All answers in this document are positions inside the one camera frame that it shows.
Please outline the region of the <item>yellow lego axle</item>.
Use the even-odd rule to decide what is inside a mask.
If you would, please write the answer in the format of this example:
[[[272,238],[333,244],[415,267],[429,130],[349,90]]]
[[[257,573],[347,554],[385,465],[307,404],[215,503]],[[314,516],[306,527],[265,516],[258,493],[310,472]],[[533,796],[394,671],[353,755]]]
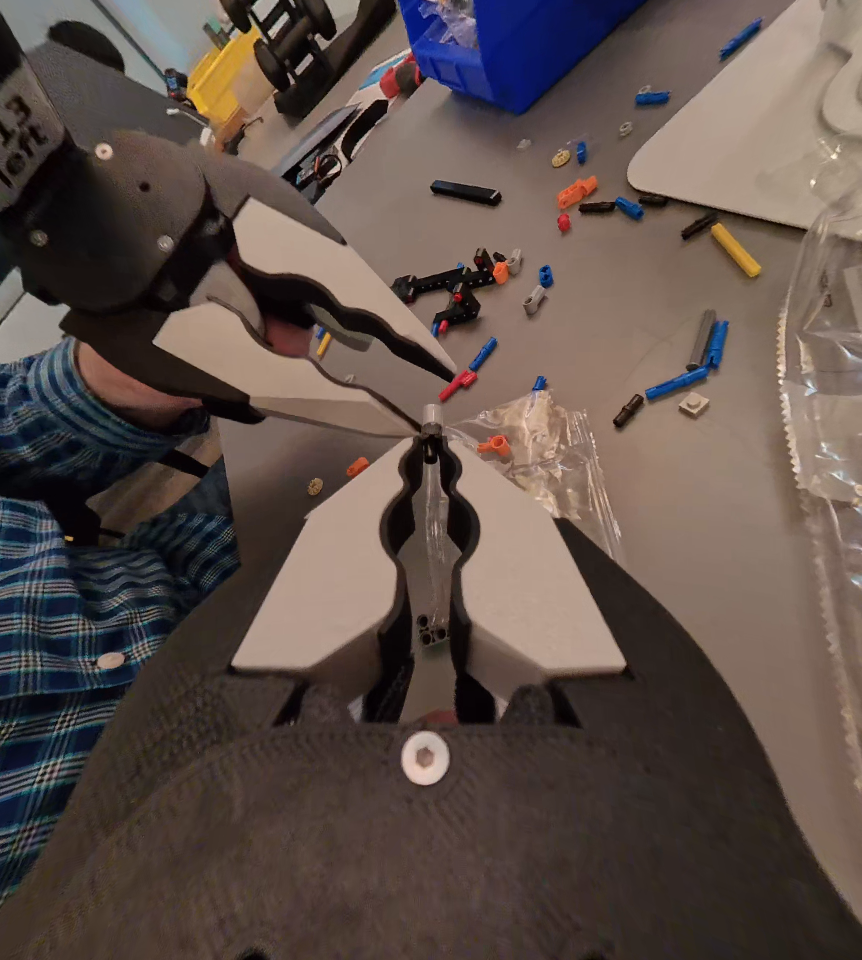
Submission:
[[[711,227],[711,235],[727,256],[750,279],[760,276],[762,267],[759,262],[745,249],[736,237],[721,222],[715,222]]]

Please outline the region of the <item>black lego beam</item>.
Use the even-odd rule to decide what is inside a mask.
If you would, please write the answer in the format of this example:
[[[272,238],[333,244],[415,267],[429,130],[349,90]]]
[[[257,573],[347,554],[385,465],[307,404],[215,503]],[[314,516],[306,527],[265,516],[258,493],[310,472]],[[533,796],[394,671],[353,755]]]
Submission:
[[[494,209],[500,205],[503,196],[499,189],[476,186],[453,181],[436,179],[430,190],[437,197],[447,198],[475,206]]]

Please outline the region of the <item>small clear zip bag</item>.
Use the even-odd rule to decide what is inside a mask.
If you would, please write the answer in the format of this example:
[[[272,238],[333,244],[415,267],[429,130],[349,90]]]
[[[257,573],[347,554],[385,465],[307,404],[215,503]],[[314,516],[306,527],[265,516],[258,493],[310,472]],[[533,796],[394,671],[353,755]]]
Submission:
[[[556,520],[575,524],[611,559],[622,562],[621,530],[587,414],[560,405],[553,393],[531,390],[446,428],[448,439],[473,450]],[[512,456],[476,452],[494,435],[509,439]]]

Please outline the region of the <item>black lego assembly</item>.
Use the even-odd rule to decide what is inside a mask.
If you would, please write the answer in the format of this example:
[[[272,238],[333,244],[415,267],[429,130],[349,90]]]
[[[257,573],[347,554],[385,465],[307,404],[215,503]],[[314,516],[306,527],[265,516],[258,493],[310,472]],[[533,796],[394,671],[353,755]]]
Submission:
[[[523,254],[519,247],[510,255],[479,247],[471,265],[459,263],[451,270],[422,277],[405,274],[397,277],[391,283],[390,289],[406,306],[412,306],[421,296],[427,294],[439,291],[448,293],[447,306],[438,311],[432,320],[431,333],[438,339],[450,329],[475,321],[481,311],[475,292],[505,284],[510,277],[520,272],[522,264]]]

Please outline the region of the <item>blue plastic bin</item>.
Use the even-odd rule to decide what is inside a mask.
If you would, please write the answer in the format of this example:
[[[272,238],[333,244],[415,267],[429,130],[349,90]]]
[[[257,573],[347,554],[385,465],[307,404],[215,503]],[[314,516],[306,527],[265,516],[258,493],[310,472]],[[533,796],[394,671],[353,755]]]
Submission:
[[[474,3],[477,47],[445,41],[445,23],[426,2],[400,1],[421,73],[441,86],[525,113],[643,1],[483,1]]]

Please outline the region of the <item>instruction booklet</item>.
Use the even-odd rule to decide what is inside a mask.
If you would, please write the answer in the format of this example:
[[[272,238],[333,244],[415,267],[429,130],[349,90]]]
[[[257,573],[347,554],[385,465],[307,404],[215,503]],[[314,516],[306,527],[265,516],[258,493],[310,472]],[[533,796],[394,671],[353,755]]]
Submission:
[[[351,100],[317,123],[273,168],[273,173],[315,204],[353,162],[395,105],[425,80],[413,51],[379,63]]]

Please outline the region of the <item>white mat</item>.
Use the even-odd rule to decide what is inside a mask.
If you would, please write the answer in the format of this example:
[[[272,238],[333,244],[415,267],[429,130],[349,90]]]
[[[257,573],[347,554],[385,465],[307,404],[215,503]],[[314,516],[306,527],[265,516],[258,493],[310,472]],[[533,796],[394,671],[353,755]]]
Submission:
[[[631,185],[801,229],[862,188],[862,140],[821,115],[845,60],[821,21],[799,1],[761,30],[637,152]]]

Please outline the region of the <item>dark grey lego beam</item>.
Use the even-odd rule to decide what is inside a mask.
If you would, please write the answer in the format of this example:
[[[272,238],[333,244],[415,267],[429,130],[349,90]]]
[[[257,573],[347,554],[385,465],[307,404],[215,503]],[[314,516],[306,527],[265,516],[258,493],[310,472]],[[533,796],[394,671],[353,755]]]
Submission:
[[[416,618],[417,638],[424,650],[449,641],[451,570],[448,546],[448,498],[441,484],[440,461],[425,464],[424,544],[429,606]]]

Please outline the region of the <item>person's left forearm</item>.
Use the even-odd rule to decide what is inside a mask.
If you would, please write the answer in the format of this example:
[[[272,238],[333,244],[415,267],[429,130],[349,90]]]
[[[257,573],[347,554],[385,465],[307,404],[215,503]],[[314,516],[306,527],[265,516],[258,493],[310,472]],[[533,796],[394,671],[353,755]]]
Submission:
[[[210,426],[203,407],[169,434],[119,418],[84,385],[77,342],[0,365],[0,510],[5,499],[39,499],[51,487],[86,500]]]

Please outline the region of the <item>black dumbbell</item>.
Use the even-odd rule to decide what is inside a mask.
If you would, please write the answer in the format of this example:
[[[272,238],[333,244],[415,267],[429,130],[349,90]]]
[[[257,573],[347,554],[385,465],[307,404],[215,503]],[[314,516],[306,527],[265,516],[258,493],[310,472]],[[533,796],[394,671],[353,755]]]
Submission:
[[[219,1],[229,23],[241,34],[256,28],[262,35],[272,35],[276,29],[285,29],[298,19],[297,6],[292,1]]]
[[[329,19],[305,12],[280,38],[256,44],[257,66],[274,89],[279,114],[304,119],[394,17],[383,6],[361,13],[364,17],[338,32]]]

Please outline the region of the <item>yellow plastic bin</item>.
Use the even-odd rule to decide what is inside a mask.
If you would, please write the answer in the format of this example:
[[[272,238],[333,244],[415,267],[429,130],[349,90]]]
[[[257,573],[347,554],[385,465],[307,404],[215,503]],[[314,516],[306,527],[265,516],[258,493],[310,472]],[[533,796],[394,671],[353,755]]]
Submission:
[[[203,57],[189,75],[187,94],[212,127],[223,128],[240,113],[257,114],[272,95],[273,87],[254,54],[261,38],[256,29],[238,33]]]

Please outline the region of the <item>dark grey lego axle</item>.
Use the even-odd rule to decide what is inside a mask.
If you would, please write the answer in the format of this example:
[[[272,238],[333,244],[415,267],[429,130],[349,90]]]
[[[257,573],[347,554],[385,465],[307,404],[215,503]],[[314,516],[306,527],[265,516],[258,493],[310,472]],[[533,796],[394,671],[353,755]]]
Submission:
[[[705,309],[701,316],[696,342],[686,363],[685,369],[687,372],[694,372],[708,363],[710,344],[716,323],[716,310],[713,308]]]

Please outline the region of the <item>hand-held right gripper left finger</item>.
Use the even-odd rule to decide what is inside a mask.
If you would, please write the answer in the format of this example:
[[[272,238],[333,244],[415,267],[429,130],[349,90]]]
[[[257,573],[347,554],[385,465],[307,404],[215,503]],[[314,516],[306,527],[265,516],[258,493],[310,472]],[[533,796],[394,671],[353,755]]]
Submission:
[[[423,468],[421,440],[405,439],[307,515],[233,655],[236,673],[362,698],[367,721],[400,718],[414,657],[399,555]]]

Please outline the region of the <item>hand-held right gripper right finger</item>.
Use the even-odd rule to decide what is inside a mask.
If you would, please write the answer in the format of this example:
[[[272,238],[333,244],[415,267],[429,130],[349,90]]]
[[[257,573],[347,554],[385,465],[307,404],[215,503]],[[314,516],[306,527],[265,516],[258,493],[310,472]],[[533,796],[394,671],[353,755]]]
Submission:
[[[521,687],[627,667],[552,515],[476,453],[438,444],[448,499],[450,650],[460,722],[492,722]]]

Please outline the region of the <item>person's left hand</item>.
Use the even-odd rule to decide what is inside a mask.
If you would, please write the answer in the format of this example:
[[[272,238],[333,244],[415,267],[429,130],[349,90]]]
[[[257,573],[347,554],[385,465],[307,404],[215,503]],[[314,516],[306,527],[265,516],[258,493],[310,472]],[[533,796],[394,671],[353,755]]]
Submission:
[[[89,392],[133,426],[169,434],[186,414],[203,410],[196,399],[162,393],[121,372],[83,342],[76,343],[76,364]]]

